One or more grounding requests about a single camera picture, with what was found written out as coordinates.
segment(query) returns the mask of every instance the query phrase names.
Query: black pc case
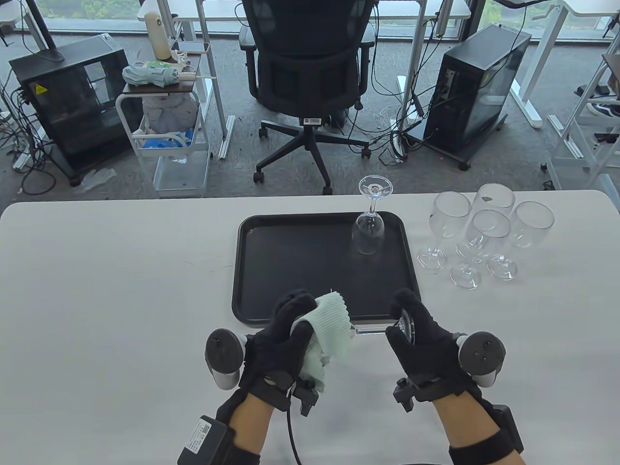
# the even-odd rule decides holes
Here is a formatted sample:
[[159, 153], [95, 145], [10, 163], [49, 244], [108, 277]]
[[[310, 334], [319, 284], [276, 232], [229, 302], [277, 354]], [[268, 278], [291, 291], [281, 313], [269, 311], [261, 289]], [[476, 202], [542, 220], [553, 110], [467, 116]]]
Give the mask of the black pc case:
[[[10, 63], [41, 126], [59, 149], [53, 149], [52, 160], [78, 184], [81, 173], [130, 148], [115, 107], [125, 86], [127, 58], [108, 34], [58, 51], [63, 61], [28, 55]], [[126, 100], [123, 111], [131, 129], [137, 129], [143, 114], [139, 100]]]
[[443, 56], [424, 141], [462, 149], [499, 117], [530, 34], [490, 25]]

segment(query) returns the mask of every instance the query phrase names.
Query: hand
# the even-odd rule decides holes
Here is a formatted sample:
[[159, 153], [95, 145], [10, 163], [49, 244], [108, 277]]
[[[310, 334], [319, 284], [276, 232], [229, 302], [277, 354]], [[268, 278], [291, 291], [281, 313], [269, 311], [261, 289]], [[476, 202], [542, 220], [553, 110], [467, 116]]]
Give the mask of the hand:
[[403, 310], [414, 324], [415, 343], [411, 344], [394, 326], [386, 328], [386, 337], [409, 379], [416, 384], [438, 379], [441, 389], [434, 392], [447, 392], [446, 395], [460, 395], [469, 389], [475, 391], [475, 382], [459, 365], [458, 346], [453, 334], [437, 324], [409, 289], [397, 291], [390, 303], [392, 318], [399, 319]]
[[310, 323], [301, 322], [291, 333], [291, 326], [315, 308], [314, 297], [304, 290], [293, 291], [278, 302], [269, 325], [248, 337], [240, 388], [249, 390], [257, 378], [267, 379], [268, 384], [282, 391], [293, 385], [299, 377], [313, 329]]
[[246, 358], [239, 388], [219, 409], [216, 418], [228, 424], [248, 393], [279, 410], [289, 404], [286, 392], [299, 377], [308, 343], [310, 323], [300, 322], [291, 334], [293, 322], [316, 308], [307, 291], [288, 293], [276, 305], [269, 325], [248, 336]]

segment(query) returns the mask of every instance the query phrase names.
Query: floor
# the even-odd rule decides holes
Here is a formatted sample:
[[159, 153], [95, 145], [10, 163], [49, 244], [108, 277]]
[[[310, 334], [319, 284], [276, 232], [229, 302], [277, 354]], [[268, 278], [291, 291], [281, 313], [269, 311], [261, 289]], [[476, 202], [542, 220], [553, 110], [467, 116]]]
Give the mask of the floor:
[[[58, 45], [80, 40], [79, 36], [58, 36]], [[4, 48], [0, 46], [0, 61], [22, 56], [25, 49], [19, 35], [9, 36], [14, 43]], [[125, 48], [129, 61], [148, 58], [152, 51], [146, 37], [116, 37]], [[26, 44], [33, 50], [32, 38], [25, 36]], [[420, 73], [419, 89], [434, 85], [436, 74], [441, 64], [443, 53], [451, 45], [441, 44], [428, 60]], [[257, 127], [261, 119], [280, 122], [294, 122], [292, 118], [279, 115], [260, 106], [249, 94], [244, 53], [239, 50], [235, 40], [214, 40], [213, 50], [217, 73], [221, 86], [222, 98], [227, 113], [237, 115], [234, 133], [230, 142], [228, 157], [225, 160], [211, 161], [208, 175], [208, 197], [240, 197], [271, 195], [317, 195], [323, 186], [319, 171], [314, 166], [312, 157], [303, 150], [297, 150], [264, 170], [265, 183], [255, 185], [252, 173], [255, 164], [277, 147], [286, 142], [288, 136], [271, 132], [268, 140], [259, 140]], [[557, 46], [532, 97], [536, 108], [542, 115], [555, 113], [565, 120], [575, 103], [577, 96], [573, 90], [586, 84], [596, 65], [600, 62], [603, 46]], [[520, 69], [520, 76], [525, 73], [526, 65], [533, 55], [530, 47]], [[380, 42], [376, 56], [376, 76], [386, 87], [395, 88], [396, 75], [406, 72], [410, 45], [405, 42]], [[0, 69], [0, 79], [6, 79], [9, 67]], [[8, 90], [17, 86], [14, 77], [9, 81]], [[372, 88], [363, 97], [364, 110], [357, 118], [357, 125], [366, 130], [378, 130], [384, 127], [384, 117], [380, 112], [388, 105], [394, 105], [394, 97], [377, 94]], [[384, 166], [375, 151], [370, 160], [361, 160], [350, 152], [346, 146], [322, 145], [320, 147], [327, 170], [332, 178], [335, 194], [357, 193], [360, 178], [366, 174], [379, 173], [394, 183], [396, 193], [441, 192], [457, 190], [475, 192], [487, 182], [500, 182], [514, 190], [539, 190], [547, 176], [539, 169], [550, 155], [554, 144], [552, 130], [548, 127], [541, 131], [532, 129], [525, 117], [516, 107], [511, 97], [506, 108], [509, 116], [503, 130], [489, 140], [472, 160], [472, 169], [461, 172], [453, 161], [442, 159], [437, 154], [421, 149], [416, 151], [406, 163], [398, 166]], [[388, 108], [386, 113], [395, 108]], [[215, 111], [210, 112], [208, 126], [213, 133], [212, 141], [221, 138]], [[385, 160], [390, 157], [386, 152]], [[58, 184], [49, 193], [32, 197], [20, 191], [22, 176], [12, 171], [11, 159], [0, 159], [0, 212], [15, 202], [55, 201], [55, 200], [103, 200], [152, 198], [154, 196], [148, 181], [141, 176], [139, 165], [131, 152], [122, 154], [110, 161], [117, 176], [105, 184], [86, 193], [76, 193], [67, 180], [56, 170], [51, 172], [57, 177]], [[27, 179], [27, 190], [44, 190], [50, 179], [43, 174], [33, 173]]]

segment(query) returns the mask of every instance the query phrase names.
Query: sneaker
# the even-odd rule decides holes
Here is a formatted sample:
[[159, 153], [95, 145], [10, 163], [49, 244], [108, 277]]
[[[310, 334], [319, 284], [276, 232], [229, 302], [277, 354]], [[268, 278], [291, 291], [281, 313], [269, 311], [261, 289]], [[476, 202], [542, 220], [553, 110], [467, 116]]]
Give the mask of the sneaker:
[[607, 116], [611, 118], [620, 118], [620, 105], [609, 104], [587, 104], [586, 107], [596, 116]]

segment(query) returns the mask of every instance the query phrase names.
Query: wine glass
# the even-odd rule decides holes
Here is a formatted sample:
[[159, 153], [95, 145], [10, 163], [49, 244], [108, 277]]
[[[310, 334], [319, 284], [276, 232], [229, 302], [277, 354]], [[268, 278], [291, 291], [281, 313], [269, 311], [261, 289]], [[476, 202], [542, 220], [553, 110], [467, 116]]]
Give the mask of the wine glass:
[[[516, 206], [510, 216], [511, 232], [508, 243], [511, 249], [528, 249], [540, 244], [556, 221], [553, 212], [542, 203], [527, 201]], [[518, 274], [515, 261], [505, 254], [487, 260], [487, 270], [503, 281], [511, 281]]]
[[461, 232], [471, 211], [469, 199], [462, 193], [442, 192], [433, 202], [430, 214], [430, 229], [435, 236], [435, 244], [418, 251], [418, 263], [433, 273], [439, 273], [448, 264], [446, 252], [439, 248], [439, 242], [450, 239]]
[[358, 216], [353, 225], [352, 241], [359, 253], [371, 255], [383, 247], [385, 225], [374, 208], [377, 200], [386, 198], [393, 190], [392, 183], [378, 174], [365, 176], [360, 181], [360, 192], [370, 199], [370, 209]]
[[[411, 344], [415, 343], [415, 326], [409, 316], [409, 313], [403, 310], [401, 318], [394, 323], [394, 326], [398, 327], [404, 333], [405, 337]], [[351, 337], [385, 334], [385, 332], [385, 328], [360, 328], [354, 324], [351, 324]]]
[[460, 265], [452, 267], [450, 279], [464, 289], [476, 289], [482, 283], [480, 271], [472, 263], [481, 263], [481, 257], [496, 252], [510, 234], [510, 220], [495, 210], [480, 210], [467, 227], [465, 242], [459, 255], [464, 259]]
[[509, 216], [515, 206], [515, 193], [503, 184], [485, 184], [476, 193], [471, 204], [471, 213], [480, 210], [495, 210]]

